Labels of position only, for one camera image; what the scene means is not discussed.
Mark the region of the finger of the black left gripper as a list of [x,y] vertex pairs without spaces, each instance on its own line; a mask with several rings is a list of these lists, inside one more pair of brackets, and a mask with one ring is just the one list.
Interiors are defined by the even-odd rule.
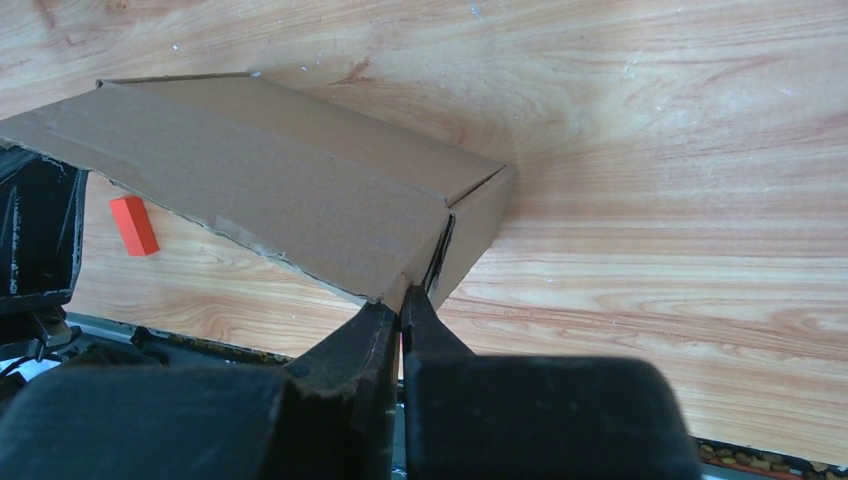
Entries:
[[1,313],[67,304],[81,267],[88,172],[1,149]]

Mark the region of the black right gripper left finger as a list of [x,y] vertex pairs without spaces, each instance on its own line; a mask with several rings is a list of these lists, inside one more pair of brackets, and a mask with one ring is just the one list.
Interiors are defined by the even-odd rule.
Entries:
[[390,478],[399,337],[397,314],[367,304],[285,366],[282,478]]

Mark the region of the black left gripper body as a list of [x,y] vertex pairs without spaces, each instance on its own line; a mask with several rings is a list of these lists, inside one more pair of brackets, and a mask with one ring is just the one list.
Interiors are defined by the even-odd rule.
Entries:
[[57,352],[75,342],[82,334],[78,326],[69,326],[62,307],[1,316],[1,360],[12,362],[1,370],[8,377],[28,361],[45,359],[61,362]]

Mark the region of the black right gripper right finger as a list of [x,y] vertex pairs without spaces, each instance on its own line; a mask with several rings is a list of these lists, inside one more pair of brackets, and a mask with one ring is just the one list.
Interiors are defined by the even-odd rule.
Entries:
[[427,291],[411,286],[400,313],[402,349],[412,354],[473,356],[474,352],[439,318]]

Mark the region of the brown cardboard box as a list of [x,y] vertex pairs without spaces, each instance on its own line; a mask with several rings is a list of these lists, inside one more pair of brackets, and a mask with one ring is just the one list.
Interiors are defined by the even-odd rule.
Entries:
[[517,175],[246,73],[101,80],[1,137],[94,171],[356,303],[442,303],[489,248]]

